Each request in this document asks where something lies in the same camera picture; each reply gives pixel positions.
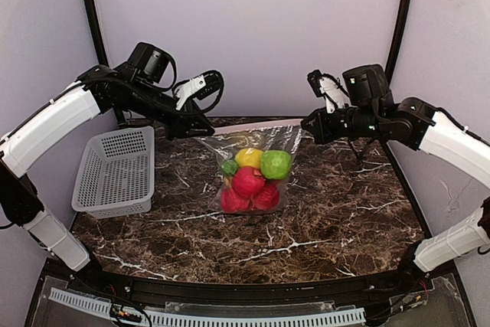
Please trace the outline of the black frame post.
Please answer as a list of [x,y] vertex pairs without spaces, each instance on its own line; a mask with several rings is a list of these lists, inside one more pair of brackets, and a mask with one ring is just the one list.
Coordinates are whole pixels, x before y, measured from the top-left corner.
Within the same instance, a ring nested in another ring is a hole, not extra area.
[[385,74],[389,84],[391,84],[395,67],[397,65],[397,59],[400,53],[403,34],[405,31],[407,18],[409,14],[410,1],[411,0],[399,1],[399,5],[397,9],[397,17],[394,25],[394,32],[390,43],[390,50],[387,55],[387,62],[385,65]]
[[90,29],[93,47],[96,53],[96,59],[99,64],[109,66],[109,59],[107,57],[100,22],[96,10],[96,2],[95,0],[83,0],[83,4]]

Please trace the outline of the white plastic basket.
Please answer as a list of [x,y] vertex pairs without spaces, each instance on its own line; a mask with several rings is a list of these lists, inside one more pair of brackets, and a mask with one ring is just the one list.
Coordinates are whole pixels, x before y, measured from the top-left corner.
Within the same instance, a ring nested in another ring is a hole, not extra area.
[[154,129],[120,129],[87,142],[71,206],[96,219],[141,214],[151,210],[154,191]]

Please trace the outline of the black left frame post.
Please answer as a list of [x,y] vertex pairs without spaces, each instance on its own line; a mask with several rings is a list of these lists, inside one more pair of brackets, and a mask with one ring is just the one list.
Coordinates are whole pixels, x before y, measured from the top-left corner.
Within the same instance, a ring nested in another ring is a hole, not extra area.
[[109,66],[109,59],[107,57],[100,22],[96,10],[96,2],[95,0],[83,0],[83,4],[90,29],[93,47],[96,53],[96,59],[99,64]]

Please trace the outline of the clear zip top bag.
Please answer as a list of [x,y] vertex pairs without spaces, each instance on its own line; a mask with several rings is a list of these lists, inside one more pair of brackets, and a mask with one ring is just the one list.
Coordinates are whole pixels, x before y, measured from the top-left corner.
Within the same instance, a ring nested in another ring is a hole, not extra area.
[[211,207],[225,214],[253,215],[286,205],[286,184],[301,138],[299,119],[224,126],[198,138],[215,155],[222,178]]

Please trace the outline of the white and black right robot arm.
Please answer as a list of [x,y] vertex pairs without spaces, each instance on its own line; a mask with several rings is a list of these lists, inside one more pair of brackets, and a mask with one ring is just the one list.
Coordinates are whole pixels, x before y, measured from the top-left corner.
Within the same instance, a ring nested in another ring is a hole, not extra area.
[[[301,122],[315,143],[369,138],[396,141],[453,165],[489,185],[489,144],[458,123],[445,109],[416,97],[395,103],[384,70],[370,64],[345,71],[338,80],[314,70],[307,81],[325,106]],[[489,244],[489,201],[441,234],[408,247],[401,273],[423,275]]]

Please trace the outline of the black front rail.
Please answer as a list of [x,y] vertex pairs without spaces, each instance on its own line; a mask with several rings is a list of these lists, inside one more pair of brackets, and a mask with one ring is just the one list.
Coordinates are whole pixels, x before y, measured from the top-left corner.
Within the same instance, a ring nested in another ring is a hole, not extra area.
[[368,276],[310,283],[225,285],[183,283],[93,270],[83,279],[100,292],[115,287],[116,295],[137,305],[162,306],[166,302],[189,302],[225,306],[271,306],[333,301],[337,306],[385,306],[392,296],[423,288],[409,283],[393,270]]

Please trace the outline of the yellow toy lemon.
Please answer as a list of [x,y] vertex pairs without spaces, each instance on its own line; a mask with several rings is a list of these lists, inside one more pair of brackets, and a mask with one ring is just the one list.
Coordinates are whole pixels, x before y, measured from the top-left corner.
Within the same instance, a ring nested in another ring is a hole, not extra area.
[[241,149],[236,155],[234,160],[240,168],[250,166],[259,169],[261,166],[261,158],[263,151],[255,148]]

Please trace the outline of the red toy fruit front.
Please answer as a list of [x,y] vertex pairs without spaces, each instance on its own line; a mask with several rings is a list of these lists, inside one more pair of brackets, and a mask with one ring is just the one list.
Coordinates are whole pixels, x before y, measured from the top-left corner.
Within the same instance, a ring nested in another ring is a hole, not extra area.
[[252,209],[255,211],[271,211],[279,203],[279,190],[273,184],[267,184],[252,197]]

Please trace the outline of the red toy apple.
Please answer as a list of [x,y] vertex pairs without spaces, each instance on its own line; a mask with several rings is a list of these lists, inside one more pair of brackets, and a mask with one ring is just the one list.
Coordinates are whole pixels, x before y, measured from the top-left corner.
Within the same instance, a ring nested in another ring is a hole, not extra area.
[[221,193],[221,209],[225,213],[238,213],[247,211],[250,200],[240,197],[232,188],[226,188]]

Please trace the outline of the green toy cucumber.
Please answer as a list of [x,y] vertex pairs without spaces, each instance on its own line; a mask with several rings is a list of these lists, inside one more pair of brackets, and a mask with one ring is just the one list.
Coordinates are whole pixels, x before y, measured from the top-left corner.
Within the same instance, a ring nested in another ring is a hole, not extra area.
[[228,159],[222,161],[222,163],[220,164],[220,173],[224,177],[233,177],[235,176],[239,168],[240,166],[234,159]]

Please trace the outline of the red toy tomato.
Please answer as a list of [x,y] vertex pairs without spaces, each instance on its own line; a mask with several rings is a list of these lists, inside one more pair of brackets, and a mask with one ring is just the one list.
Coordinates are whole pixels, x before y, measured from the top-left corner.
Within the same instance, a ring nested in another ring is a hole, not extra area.
[[257,168],[240,168],[232,179],[231,186],[243,198],[251,198],[265,186],[266,180]]

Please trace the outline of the black right frame post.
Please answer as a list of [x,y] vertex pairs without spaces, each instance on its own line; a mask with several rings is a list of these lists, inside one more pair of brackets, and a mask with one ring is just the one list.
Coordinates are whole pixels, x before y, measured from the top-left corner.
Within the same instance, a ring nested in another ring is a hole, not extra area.
[[405,31],[407,18],[409,14],[410,1],[411,0],[399,1],[399,5],[397,9],[397,17],[394,25],[394,32],[390,43],[390,50],[387,55],[387,62],[385,65],[385,74],[389,84],[391,84],[395,67],[397,65],[397,59],[400,53],[403,34]]

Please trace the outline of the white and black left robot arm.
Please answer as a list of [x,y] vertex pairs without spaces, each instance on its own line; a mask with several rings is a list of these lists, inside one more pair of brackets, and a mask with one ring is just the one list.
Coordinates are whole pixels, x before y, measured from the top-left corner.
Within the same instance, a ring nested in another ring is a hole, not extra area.
[[140,42],[117,67],[96,65],[1,138],[1,207],[10,225],[28,231],[75,272],[96,263],[94,256],[42,204],[27,177],[32,165],[70,132],[109,110],[138,113],[167,126],[168,139],[211,136],[214,128],[195,99],[221,97],[224,78],[208,70],[189,80],[159,87],[175,59]]

